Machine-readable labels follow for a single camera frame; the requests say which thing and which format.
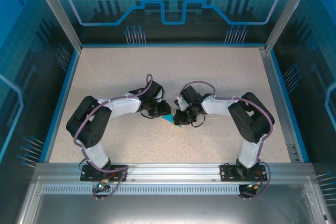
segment black mounting plate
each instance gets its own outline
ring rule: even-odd
[[[125,167],[125,165],[113,165],[111,166],[109,169],[119,169],[119,168],[123,168]],[[123,175],[124,170],[115,173],[111,178],[110,181],[111,182],[118,182],[121,178],[121,176]],[[105,179],[107,176],[106,175],[111,175],[110,173],[97,173],[97,170],[94,169],[91,165],[83,165],[82,167],[82,172],[80,175],[80,181],[94,181],[94,182],[99,182],[103,179]],[[124,176],[124,178],[122,179],[122,181],[126,181],[126,177],[127,175]]]
[[[261,172],[263,175],[263,182],[267,181],[266,168],[264,165],[256,164],[251,169],[249,169],[250,175],[246,179],[243,179],[237,173],[237,166],[224,164],[219,166],[219,174],[221,176],[222,182],[259,182],[260,177],[257,172]]]

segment speckled beige table surface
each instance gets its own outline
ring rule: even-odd
[[[144,87],[148,73],[165,88],[173,113],[177,109],[173,101],[190,81],[210,82],[219,97],[253,92],[276,120],[261,159],[290,162],[259,49],[225,47],[84,48],[50,162],[83,159],[66,123],[85,96],[107,99],[124,95]],[[202,95],[212,91],[202,84],[194,88]],[[113,163],[224,163],[235,162],[242,141],[230,117],[208,115],[199,128],[180,128],[163,118],[149,120],[132,113],[109,121],[102,145]]]

